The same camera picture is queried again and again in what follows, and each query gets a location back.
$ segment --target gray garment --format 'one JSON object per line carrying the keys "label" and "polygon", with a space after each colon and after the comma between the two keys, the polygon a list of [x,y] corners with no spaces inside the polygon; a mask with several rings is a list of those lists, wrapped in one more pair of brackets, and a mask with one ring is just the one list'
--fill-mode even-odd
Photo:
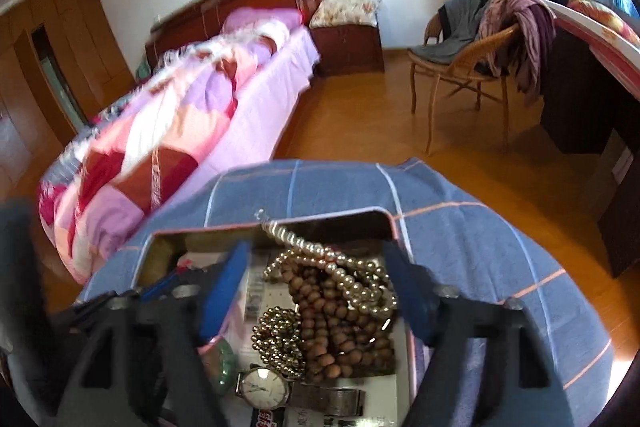
{"label": "gray garment", "polygon": [[467,44],[478,34],[480,20],[484,14],[486,0],[448,0],[444,3],[447,11],[451,36],[439,44],[427,44],[411,48],[418,57],[437,64],[450,64]]}

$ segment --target watch face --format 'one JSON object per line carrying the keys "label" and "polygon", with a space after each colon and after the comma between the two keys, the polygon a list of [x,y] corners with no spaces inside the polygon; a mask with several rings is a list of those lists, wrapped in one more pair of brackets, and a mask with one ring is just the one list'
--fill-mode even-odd
{"label": "watch face", "polygon": [[252,407],[271,410],[285,404],[289,386],[275,371],[258,367],[242,377],[240,394]]}

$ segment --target wooden headboard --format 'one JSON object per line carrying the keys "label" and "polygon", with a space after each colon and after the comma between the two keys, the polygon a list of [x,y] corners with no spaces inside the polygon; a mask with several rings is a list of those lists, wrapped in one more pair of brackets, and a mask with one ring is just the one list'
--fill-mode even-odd
{"label": "wooden headboard", "polygon": [[236,8],[296,8],[308,23],[320,0],[195,0],[151,28],[146,57],[152,68],[168,50],[201,42],[220,33],[226,17]]}

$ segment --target pink bed sheet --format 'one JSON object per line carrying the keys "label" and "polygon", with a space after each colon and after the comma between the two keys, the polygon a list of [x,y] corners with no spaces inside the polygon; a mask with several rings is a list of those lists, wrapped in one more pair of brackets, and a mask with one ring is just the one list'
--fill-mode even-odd
{"label": "pink bed sheet", "polygon": [[318,50],[304,26],[238,92],[226,134],[176,193],[156,212],[173,208],[222,172],[269,161],[300,93],[309,88]]}

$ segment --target chair leg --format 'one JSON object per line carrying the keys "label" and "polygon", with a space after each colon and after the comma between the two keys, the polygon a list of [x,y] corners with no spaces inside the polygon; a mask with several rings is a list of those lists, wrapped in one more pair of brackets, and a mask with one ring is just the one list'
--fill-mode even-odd
{"label": "chair leg", "polygon": [[478,86],[478,97],[476,98],[476,111],[480,110],[480,101],[482,100],[482,82],[476,84]]}
{"label": "chair leg", "polygon": [[415,114],[415,103],[417,97],[415,95],[415,62],[411,63],[411,114]]}
{"label": "chair leg", "polygon": [[507,95],[507,78],[502,77],[502,149],[509,149],[509,98]]}
{"label": "chair leg", "polygon": [[431,155],[431,142],[433,141],[433,128],[436,125],[436,92],[438,91],[438,84],[440,83],[440,75],[437,74],[433,79],[433,86],[431,86],[431,100],[429,103],[429,138],[427,140],[427,156]]}

